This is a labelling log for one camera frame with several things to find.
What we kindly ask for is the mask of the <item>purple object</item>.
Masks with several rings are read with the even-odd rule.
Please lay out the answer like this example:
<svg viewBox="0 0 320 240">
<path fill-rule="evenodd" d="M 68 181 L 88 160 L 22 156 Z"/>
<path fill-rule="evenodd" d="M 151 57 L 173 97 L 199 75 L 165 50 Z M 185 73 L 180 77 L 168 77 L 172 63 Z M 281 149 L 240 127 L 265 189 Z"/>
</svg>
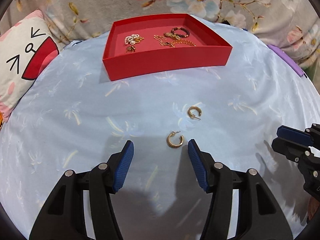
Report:
<svg viewBox="0 0 320 240">
<path fill-rule="evenodd" d="M 293 61 L 293 59 L 291 59 L 291 57 L 289 57 L 284 51 L 282 51 L 280 48 L 274 45 L 267 45 L 267 46 L 273 52 L 275 52 L 283 61 L 285 61 L 295 71 L 295 73 L 299 77 L 306 76 L 304 70 L 302 70 L 302 68 L 300 68 L 300 66 L 296 64 L 295 61 Z"/>
</svg>

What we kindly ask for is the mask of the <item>gold hoop earring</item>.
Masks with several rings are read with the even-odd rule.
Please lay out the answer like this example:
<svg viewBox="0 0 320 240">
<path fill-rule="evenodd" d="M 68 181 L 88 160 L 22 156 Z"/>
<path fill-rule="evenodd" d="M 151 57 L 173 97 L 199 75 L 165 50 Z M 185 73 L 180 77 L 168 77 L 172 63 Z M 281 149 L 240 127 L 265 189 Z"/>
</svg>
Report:
<svg viewBox="0 0 320 240">
<path fill-rule="evenodd" d="M 166 143 L 170 148 L 180 148 L 184 142 L 185 138 L 180 131 L 172 131 L 166 138 Z"/>
<path fill-rule="evenodd" d="M 187 114 L 191 119 L 201 120 L 202 109 L 198 106 L 190 106 L 187 110 Z"/>
</svg>

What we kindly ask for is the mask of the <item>light blue patterned sheet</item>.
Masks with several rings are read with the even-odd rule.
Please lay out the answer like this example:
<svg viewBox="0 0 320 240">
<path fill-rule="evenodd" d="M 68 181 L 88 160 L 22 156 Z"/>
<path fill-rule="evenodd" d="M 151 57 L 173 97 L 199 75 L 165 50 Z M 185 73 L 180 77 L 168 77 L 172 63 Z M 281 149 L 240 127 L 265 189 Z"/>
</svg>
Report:
<svg viewBox="0 0 320 240">
<path fill-rule="evenodd" d="M 230 169 L 255 168 L 294 235 L 306 225 L 309 195 L 297 165 L 273 152 L 277 128 L 319 122 L 319 94 L 256 36 L 209 27 L 232 45 L 223 67 L 200 67 L 111 82 L 103 34 L 68 45 L 23 96 L 1 130 L 1 204 L 28 237 L 63 173 L 89 171 L 131 140 L 124 186 L 112 196 L 125 239 L 199 239 L 210 205 L 196 180 L 186 140 Z M 202 109 L 201 120 L 187 114 Z"/>
</svg>

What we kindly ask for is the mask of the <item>gold hoop earring near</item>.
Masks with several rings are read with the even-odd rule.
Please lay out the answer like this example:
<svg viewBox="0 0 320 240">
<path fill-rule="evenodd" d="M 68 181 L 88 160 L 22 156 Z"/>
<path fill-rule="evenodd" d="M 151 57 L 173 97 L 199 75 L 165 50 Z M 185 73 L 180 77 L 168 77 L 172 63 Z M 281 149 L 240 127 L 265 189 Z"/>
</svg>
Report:
<svg viewBox="0 0 320 240">
<path fill-rule="evenodd" d="M 170 148 L 180 148 L 184 142 L 185 138 L 180 131 L 172 131 L 166 138 L 166 143 Z"/>
</svg>

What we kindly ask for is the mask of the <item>grey floral blanket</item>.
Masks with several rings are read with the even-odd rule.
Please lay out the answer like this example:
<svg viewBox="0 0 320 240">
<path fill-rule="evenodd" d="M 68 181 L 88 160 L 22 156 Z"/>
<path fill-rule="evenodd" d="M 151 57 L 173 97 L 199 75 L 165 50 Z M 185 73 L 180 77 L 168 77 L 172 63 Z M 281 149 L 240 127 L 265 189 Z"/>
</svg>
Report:
<svg viewBox="0 0 320 240">
<path fill-rule="evenodd" d="M 125 18 L 186 13 L 246 29 L 303 69 L 319 66 L 319 16 L 308 0 L 12 0 L 1 32 L 36 9 L 61 43 L 96 37 Z"/>
</svg>

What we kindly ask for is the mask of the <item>red cardboard tray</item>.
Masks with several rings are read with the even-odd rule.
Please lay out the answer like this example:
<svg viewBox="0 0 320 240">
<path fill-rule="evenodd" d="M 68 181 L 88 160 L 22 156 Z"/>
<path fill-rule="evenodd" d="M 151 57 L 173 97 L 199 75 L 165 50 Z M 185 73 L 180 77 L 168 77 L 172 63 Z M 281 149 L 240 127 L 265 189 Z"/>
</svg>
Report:
<svg viewBox="0 0 320 240">
<path fill-rule="evenodd" d="M 161 46 L 154 36 L 189 31 L 188 44 Z M 188 14 L 158 14 L 113 23 L 103 54 L 111 81 L 169 70 L 226 65 L 232 46 Z"/>
</svg>

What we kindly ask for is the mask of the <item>white cartoon face pillow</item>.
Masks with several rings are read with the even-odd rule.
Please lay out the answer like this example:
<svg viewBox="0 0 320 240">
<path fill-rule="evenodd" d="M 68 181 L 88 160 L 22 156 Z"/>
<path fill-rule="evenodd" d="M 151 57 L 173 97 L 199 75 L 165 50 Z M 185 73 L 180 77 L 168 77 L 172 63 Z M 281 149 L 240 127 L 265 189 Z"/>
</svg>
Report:
<svg viewBox="0 0 320 240">
<path fill-rule="evenodd" d="M 59 52 L 40 10 L 1 35 L 1 114 L 5 122 Z"/>
</svg>

